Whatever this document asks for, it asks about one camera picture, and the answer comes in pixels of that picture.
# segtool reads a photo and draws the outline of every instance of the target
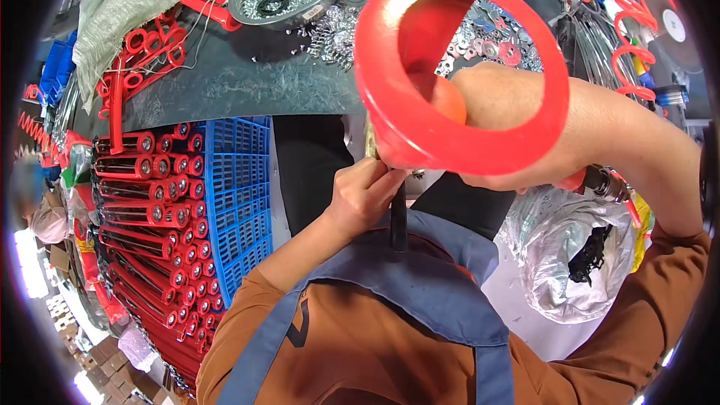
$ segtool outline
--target blue plastic bin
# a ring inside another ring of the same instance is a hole
[[[215,272],[225,308],[243,276],[272,253],[270,118],[207,121],[205,203]]]

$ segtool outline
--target brown shirt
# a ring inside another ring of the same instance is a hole
[[[545,363],[510,334],[518,404],[626,404],[673,347],[700,291],[710,240],[669,238],[656,226],[653,246],[630,274],[606,318],[566,360]],[[235,293],[198,374],[199,405],[213,405],[248,340],[283,293],[252,270]],[[303,334],[301,303],[307,301]],[[314,283],[303,292],[256,404],[473,404],[473,349],[448,342],[371,292]]]

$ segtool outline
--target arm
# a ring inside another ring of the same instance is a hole
[[[370,230],[408,174],[398,169],[388,172],[387,166],[374,158],[338,170],[330,206],[257,270],[275,288],[290,291],[311,270]]]
[[[244,277],[200,366],[200,405],[218,400],[235,361],[283,295],[355,236],[370,230],[408,174],[388,172],[373,158],[337,171],[333,200],[325,212]]]
[[[42,197],[48,199],[48,204],[49,204],[50,208],[56,209],[56,208],[63,207],[63,204],[62,204],[62,202],[60,202],[60,199],[55,194],[53,194],[50,190],[46,190],[42,194]]]
[[[468,106],[468,124],[485,129],[517,126],[539,107],[543,91],[541,75],[496,64],[464,69],[453,82]],[[650,204],[657,225],[642,266],[625,279],[603,323],[566,360],[549,364],[540,381],[548,403],[561,396],[582,404],[629,401],[677,342],[707,265],[700,149],[669,122],[606,88],[570,79],[566,126],[548,154],[512,175],[463,179],[507,191],[554,183],[593,163],[615,167]]]

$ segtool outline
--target black rubber washer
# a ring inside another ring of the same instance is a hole
[[[270,4],[275,3],[280,3],[277,9],[273,10],[268,7]],[[290,0],[261,0],[258,4],[258,14],[264,18],[274,16],[286,10],[288,5],[290,5]]]

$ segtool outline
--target black pants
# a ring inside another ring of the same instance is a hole
[[[290,233],[295,236],[325,211],[333,198],[335,172],[354,164],[339,115],[273,117],[280,189]],[[500,229],[515,192],[492,191],[443,174],[413,210],[455,222],[490,240]]]

